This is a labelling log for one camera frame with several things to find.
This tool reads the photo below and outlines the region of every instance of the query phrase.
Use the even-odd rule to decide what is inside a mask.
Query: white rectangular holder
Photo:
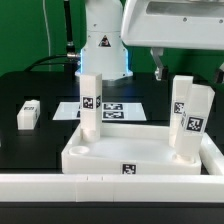
[[[65,174],[200,174],[199,155],[184,164],[175,154],[169,127],[103,123],[100,141],[88,143],[78,126],[62,152],[62,169]]]
[[[224,203],[224,177],[1,174],[0,202]]]
[[[17,115],[18,129],[34,129],[39,116],[40,102],[37,100],[26,101]]]

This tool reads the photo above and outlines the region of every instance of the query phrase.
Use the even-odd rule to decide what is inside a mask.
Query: white platform
[[[113,107],[107,109],[110,105],[122,105],[123,108],[121,110],[114,109]],[[80,116],[78,116],[79,110],[80,102],[61,102],[53,120],[80,120]],[[116,115],[116,113],[120,112],[123,113],[123,118],[110,115],[110,113]],[[104,118],[104,113],[108,113],[110,116]],[[104,102],[102,103],[102,120],[146,121],[146,117],[141,103]]]
[[[147,133],[148,126],[136,126],[136,129],[129,129],[128,125],[118,129],[118,126],[120,125],[114,124],[113,128],[117,128],[118,134],[122,135],[123,138],[127,138],[130,134],[137,137],[140,135],[139,128],[145,129],[145,135],[142,136],[141,141],[144,141],[143,139],[147,138],[149,134]],[[105,134],[110,133],[110,128],[107,127],[107,124],[105,124]],[[151,132],[153,142],[160,138],[158,144],[159,142],[167,142],[168,144],[166,138],[169,128],[157,127],[157,130],[159,130],[159,134],[156,131]],[[69,149],[73,145],[77,145],[79,141],[80,136],[74,134],[63,152],[64,159]],[[202,140],[200,156],[211,175],[1,174],[0,202],[224,203],[223,155],[206,133]]]
[[[199,175],[199,155],[179,161],[168,139],[168,127],[103,123],[100,141],[87,143],[78,127],[62,152],[63,173],[125,174],[131,165],[134,174]]]

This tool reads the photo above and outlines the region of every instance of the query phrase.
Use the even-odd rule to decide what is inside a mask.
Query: black table
[[[200,77],[195,83],[207,85]],[[172,77],[158,82],[135,74],[132,83],[103,88],[104,102],[141,102],[147,121],[169,125]],[[26,100],[41,104],[32,131],[18,131]],[[216,91],[206,131],[224,152],[224,94]],[[0,77],[0,173],[61,173],[61,151],[79,121],[53,121],[60,102],[79,101],[79,85],[57,72],[12,72]],[[224,204],[0,203],[0,223],[223,223]]]

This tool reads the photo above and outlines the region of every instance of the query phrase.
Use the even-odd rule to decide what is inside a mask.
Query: white block
[[[81,110],[80,124],[81,129],[98,130],[101,126],[102,112]]]
[[[91,73],[80,75],[80,96],[101,96],[102,75]]]
[[[76,201],[76,177],[60,174],[2,174],[1,202]]]
[[[98,141],[102,123],[102,75],[81,75],[80,96],[83,139],[87,142]]]
[[[17,115],[18,129],[34,129],[39,116],[40,102],[37,100],[26,101]]]
[[[214,91],[211,87],[192,85],[177,132],[177,155],[189,159],[198,154],[213,98]]]
[[[76,201],[113,201],[113,176],[79,175],[76,178]]]
[[[170,116],[169,145],[174,147],[179,123],[184,111],[187,93],[193,82],[192,76],[175,76],[173,79],[172,106]]]
[[[224,178],[198,175],[116,176],[114,202],[222,202]]]

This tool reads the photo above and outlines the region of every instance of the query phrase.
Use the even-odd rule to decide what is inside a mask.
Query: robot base
[[[75,73],[76,82],[79,82],[80,75],[82,75],[82,74],[81,74],[80,70],[78,70]],[[131,83],[133,81],[133,72],[132,71],[129,71],[126,74],[120,74],[120,77],[122,77],[122,76],[123,76],[123,78],[102,80],[102,85],[103,86],[119,86],[119,85]]]
[[[87,143],[79,126],[62,152],[63,173],[199,175],[199,155],[178,160],[168,139],[169,127],[103,123],[100,141]]]

